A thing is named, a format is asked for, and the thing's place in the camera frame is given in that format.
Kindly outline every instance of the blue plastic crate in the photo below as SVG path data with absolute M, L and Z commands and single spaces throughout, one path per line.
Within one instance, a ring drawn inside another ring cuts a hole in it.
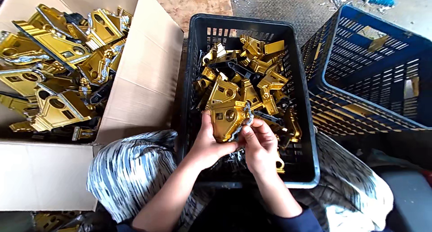
M 432 129 L 432 42 L 341 7 L 302 47 L 314 124 L 331 135 Z

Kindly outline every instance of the gold metal part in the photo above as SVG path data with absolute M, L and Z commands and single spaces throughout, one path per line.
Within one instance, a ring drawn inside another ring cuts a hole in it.
M 273 99 L 275 103 L 279 103 L 281 100 L 289 101 L 289 97 L 282 90 L 275 90 L 273 92 Z
M 218 142 L 226 142 L 231 138 L 235 131 L 246 119 L 243 111 L 246 102 L 230 101 L 215 104 L 210 108 L 213 124 L 213 135 Z
M 285 170 L 283 169 L 284 167 L 285 167 L 285 162 L 280 158 L 280 153 L 277 150 L 276 172 L 279 174 L 285 174 Z
M 219 103 L 229 102 L 231 100 L 239 100 L 239 87 L 231 82 L 224 81 L 224 77 L 219 75 L 216 78 L 215 85 L 210 93 L 206 109 Z
M 204 70 L 201 73 L 202 75 L 206 76 L 208 79 L 215 81 L 216 80 L 216 74 L 213 71 L 213 69 L 209 68 L 209 67 L 205 67 Z
M 55 8 L 49 8 L 44 4 L 39 4 L 36 10 L 54 30 L 67 37 L 74 38 L 66 26 L 66 18 L 63 13 Z
M 22 121 L 22 122 L 17 122 L 14 123 L 12 125 L 9 125 L 9 128 L 14 132 L 14 133 L 20 133 L 20 132 L 33 132 L 35 131 L 35 129 L 30 125 L 29 121 Z
M 106 14 L 106 10 L 96 9 L 89 13 L 89 28 L 86 31 L 89 39 L 86 44 L 92 50 L 118 40 L 124 36 Z
M 91 138 L 95 133 L 96 133 L 96 131 L 92 130 L 90 128 L 76 126 L 73 129 L 72 141 L 77 141 L 79 139 Z
M 248 79 L 241 80 L 240 100 L 249 102 L 251 110 L 255 110 L 263 105 L 263 102 L 260 101 L 260 97 Z
M 203 95 L 206 92 L 206 88 L 211 85 L 211 81 L 207 79 L 200 79 L 193 83 L 195 86 L 195 90 L 198 92 L 198 95 Z
M 281 74 L 277 72 L 269 72 L 258 83 L 257 87 L 260 89 L 261 98 L 269 115 L 277 114 L 279 111 L 276 108 L 276 102 L 270 94 L 270 90 L 280 90 L 288 82 Z
M 127 23 L 127 29 L 131 27 L 133 16 L 132 14 L 126 12 L 123 8 L 117 7 L 117 15 L 123 18 L 123 21 Z
M 240 42 L 243 43 L 243 49 L 250 52 L 257 59 L 261 59 L 264 56 L 264 42 L 244 34 L 240 35 Z
M 264 107 L 269 115 L 277 114 L 279 111 L 276 108 L 276 102 L 273 96 L 270 94 L 270 90 L 267 87 L 260 89 L 261 98 L 263 100 Z
M 240 74 L 235 73 L 235 74 L 234 74 L 234 77 L 230 80 L 230 82 L 239 85 L 239 84 L 240 84 L 240 81 L 241 81 L 242 79 L 243 79 L 243 77 L 240 76 Z
M 300 129 L 299 122 L 297 121 L 297 117 L 294 114 L 294 109 L 289 107 L 285 115 L 283 117 L 285 121 L 285 126 L 288 129 L 288 133 L 290 134 L 290 141 L 299 142 L 302 134 L 302 130 Z
M 45 51 L 56 60 L 67 64 L 71 69 L 77 69 L 75 64 L 90 57 L 91 53 L 82 45 L 63 39 L 44 29 L 38 29 L 25 21 L 12 21 L 21 31 L 45 47 Z
M 278 51 L 284 50 L 284 41 L 277 41 L 269 44 L 264 45 L 264 54 L 271 54 Z
M 34 88 L 42 76 L 29 66 L 0 66 L 0 80 L 24 97 L 35 95 Z
M 5 62 L 14 65 L 25 65 L 51 59 L 29 38 L 7 31 L 1 32 L 0 57 Z
M 288 79 L 277 72 L 269 72 L 258 83 L 258 88 L 267 88 L 268 90 L 280 90 L 288 82 Z
M 27 118 L 25 108 L 27 108 L 29 102 L 5 95 L 0 95 L 0 103 L 10 110 L 13 110 L 21 116 Z
M 240 54 L 240 50 L 224 50 L 222 51 L 221 56 L 219 56 L 215 59 L 214 63 L 223 63 L 223 62 L 229 62 L 232 59 L 237 58 L 237 55 Z
M 252 59 L 249 66 L 251 67 L 251 69 L 253 69 L 254 72 L 264 75 L 267 72 L 267 69 L 270 67 L 270 64 L 260 61 L 258 59 Z
M 113 56 L 111 47 L 102 46 L 80 64 L 79 69 L 90 84 L 101 86 L 108 81 Z
M 243 51 L 243 52 L 240 54 L 240 56 L 241 56 L 241 57 L 246 57 L 246 59 L 239 61 L 239 63 L 240 63 L 241 65 L 245 66 L 245 67 L 246 67 L 247 65 L 249 65 L 249 63 L 251 62 L 251 60 L 254 58 L 254 56 L 253 56 L 251 53 L 249 53 L 247 50 Z
M 41 132 L 89 120 L 92 117 L 92 112 L 74 91 L 65 91 L 61 94 L 46 97 L 43 108 L 33 118 L 30 125 Z

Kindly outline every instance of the debris on floor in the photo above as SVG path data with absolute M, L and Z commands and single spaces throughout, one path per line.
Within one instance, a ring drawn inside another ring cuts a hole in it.
M 329 0 L 330 4 L 334 4 L 334 7 L 329 7 L 329 11 L 337 11 L 338 8 L 342 7 L 345 4 L 352 3 L 352 1 L 348 2 L 347 0 Z

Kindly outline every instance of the finger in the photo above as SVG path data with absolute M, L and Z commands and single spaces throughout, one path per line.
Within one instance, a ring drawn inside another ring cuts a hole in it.
M 274 135 L 269 125 L 261 119 L 254 119 L 251 123 L 251 127 L 261 140 L 276 139 L 276 136 Z
M 241 130 L 243 136 L 245 137 L 246 143 L 251 148 L 262 148 L 258 138 L 256 138 L 254 131 L 250 126 L 243 126 Z
M 212 125 L 212 118 L 210 116 L 210 110 L 205 110 L 202 112 L 200 133 L 201 132 L 203 132 L 206 135 L 213 136 L 213 125 Z
M 225 143 L 220 143 L 218 145 L 219 145 L 219 157 L 232 153 L 239 147 L 238 142 L 225 142 Z

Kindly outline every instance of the circular hole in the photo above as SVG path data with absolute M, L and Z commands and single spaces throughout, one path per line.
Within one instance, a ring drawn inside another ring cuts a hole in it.
M 48 92 L 46 92 L 45 90 L 42 90 L 39 92 L 39 98 L 45 100 L 48 96 L 50 96 L 50 94 Z
M 98 23 L 100 23 L 101 25 L 105 25 L 105 20 L 102 19 L 102 17 L 99 16 L 99 14 L 95 14 L 95 15 L 94 15 L 94 19 L 95 19 Z
M 23 73 L 22 74 L 23 78 L 32 82 L 36 82 L 38 80 L 37 75 L 32 74 L 32 73 Z
M 232 89 L 229 89 L 225 92 L 225 95 L 228 97 L 232 97 L 234 95 L 234 91 Z
M 3 56 L 13 56 L 17 53 L 18 51 L 15 48 L 7 48 L 3 50 Z
M 92 71 L 92 72 L 90 73 L 90 77 L 91 77 L 92 79 L 97 79 L 98 76 L 99 76 L 99 74 L 98 74 L 98 72 L 96 72 L 96 71 Z
M 225 119 L 227 121 L 234 121 L 235 119 L 235 111 L 233 109 L 229 109 L 225 112 Z
M 42 29 L 46 30 L 46 31 L 51 31 L 53 28 L 51 25 L 43 25 Z
M 85 50 L 81 47 L 72 47 L 73 52 L 75 52 L 77 55 L 83 55 L 85 53 Z
M 283 164 L 280 161 L 276 161 L 276 168 L 280 169 L 283 167 L 282 165 Z
M 51 99 L 50 105 L 52 105 L 53 107 L 55 107 L 57 109 L 62 109 L 65 106 L 61 101 L 59 101 L 57 99 Z

